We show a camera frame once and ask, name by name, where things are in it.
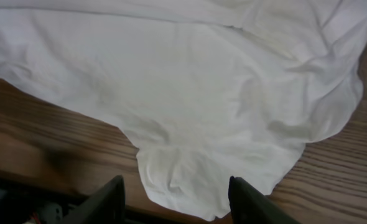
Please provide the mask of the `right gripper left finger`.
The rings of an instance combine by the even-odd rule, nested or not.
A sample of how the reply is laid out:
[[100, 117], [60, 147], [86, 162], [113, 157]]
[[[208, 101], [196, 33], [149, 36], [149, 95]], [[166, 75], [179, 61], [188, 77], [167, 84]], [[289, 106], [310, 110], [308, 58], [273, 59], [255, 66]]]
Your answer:
[[61, 224], [125, 223], [124, 179], [117, 175], [60, 221]]

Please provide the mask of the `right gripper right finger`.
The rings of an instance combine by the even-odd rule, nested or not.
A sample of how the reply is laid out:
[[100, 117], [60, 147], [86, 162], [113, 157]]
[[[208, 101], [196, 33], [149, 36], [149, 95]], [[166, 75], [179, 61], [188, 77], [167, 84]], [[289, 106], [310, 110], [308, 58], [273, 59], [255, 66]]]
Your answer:
[[299, 224], [241, 177], [230, 177], [228, 198], [234, 224]]

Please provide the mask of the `white t-shirt with black print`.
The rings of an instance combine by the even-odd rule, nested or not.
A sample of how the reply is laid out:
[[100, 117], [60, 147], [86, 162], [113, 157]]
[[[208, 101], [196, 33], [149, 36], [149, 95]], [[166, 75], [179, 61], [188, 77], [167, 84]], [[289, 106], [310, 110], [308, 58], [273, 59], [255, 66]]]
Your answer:
[[367, 1], [0, 1], [0, 78], [117, 126], [153, 202], [225, 216], [358, 106]]

